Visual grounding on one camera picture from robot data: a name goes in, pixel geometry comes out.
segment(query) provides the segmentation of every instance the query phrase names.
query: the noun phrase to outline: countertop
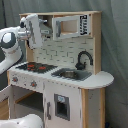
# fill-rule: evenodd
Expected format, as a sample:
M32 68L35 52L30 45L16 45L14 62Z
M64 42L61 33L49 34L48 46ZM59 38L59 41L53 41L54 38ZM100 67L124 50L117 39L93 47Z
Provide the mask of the countertop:
M13 66L12 68L9 69L9 71L14 71L16 73L24 73L24 74L32 75L32 77L42 78L42 79L44 79L44 81L45 80L54 81L54 82L66 84L66 85L73 86L73 87L79 87L79 88L83 88L83 89L103 88L103 87L109 86L114 81L114 77L110 73L107 73L104 71L100 71L96 75L92 74L90 77L88 77L87 79L85 79L83 81L75 81L75 80L64 79L64 78L55 77L55 76L51 75L53 72L55 72L61 68L65 68L62 66L58 66L57 68L52 69L44 74L28 72L28 71L19 70L19 69L15 68L22 64Z

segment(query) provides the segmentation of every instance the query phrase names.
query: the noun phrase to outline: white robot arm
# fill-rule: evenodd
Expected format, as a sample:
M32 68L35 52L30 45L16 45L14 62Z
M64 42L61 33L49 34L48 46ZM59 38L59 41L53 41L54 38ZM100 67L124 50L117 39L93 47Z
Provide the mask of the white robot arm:
M29 41L31 49L42 46L42 37L37 14L23 17L19 27L10 27L0 30L0 46L5 54L5 59L0 63L0 75L23 58L19 40Z
M0 120L0 128L43 128L43 122L40 117L29 114L19 119Z
M8 70L23 58L23 53L17 42L19 27L0 30L0 46L5 54L5 59L0 63L0 74Z

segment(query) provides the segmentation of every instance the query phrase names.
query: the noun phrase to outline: faucet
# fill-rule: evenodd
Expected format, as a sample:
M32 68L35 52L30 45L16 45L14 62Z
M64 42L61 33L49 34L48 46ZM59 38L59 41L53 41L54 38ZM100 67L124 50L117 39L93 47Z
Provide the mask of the faucet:
M89 58L89 60L90 60L90 65L93 65L92 56L91 56L88 52L82 51L82 52L80 52L80 53L78 54L78 63L76 64L77 70L83 70L83 69L85 69L85 63L82 64L82 63L80 62L80 58L81 58L81 56L82 56L83 54L86 54L86 55L88 56L88 58Z

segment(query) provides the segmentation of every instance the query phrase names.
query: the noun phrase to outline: control knob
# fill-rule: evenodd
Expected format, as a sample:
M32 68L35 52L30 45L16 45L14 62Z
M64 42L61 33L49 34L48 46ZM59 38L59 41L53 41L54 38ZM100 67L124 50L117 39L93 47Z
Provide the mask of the control knob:
M36 82L33 81L33 82L31 83L31 86L32 86L32 87L36 87L36 86L37 86Z
M13 77L13 80L14 82L17 82L18 81L18 78L17 77Z

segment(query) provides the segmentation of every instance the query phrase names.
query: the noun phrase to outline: play kitchen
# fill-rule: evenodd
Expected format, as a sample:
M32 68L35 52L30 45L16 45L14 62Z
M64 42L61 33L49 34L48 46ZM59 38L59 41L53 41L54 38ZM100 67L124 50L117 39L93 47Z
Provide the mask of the play kitchen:
M114 78L101 71L101 12L38 16L47 21L43 46L31 50L26 43L27 62L9 70L12 116L34 113L45 128L104 128L104 87Z

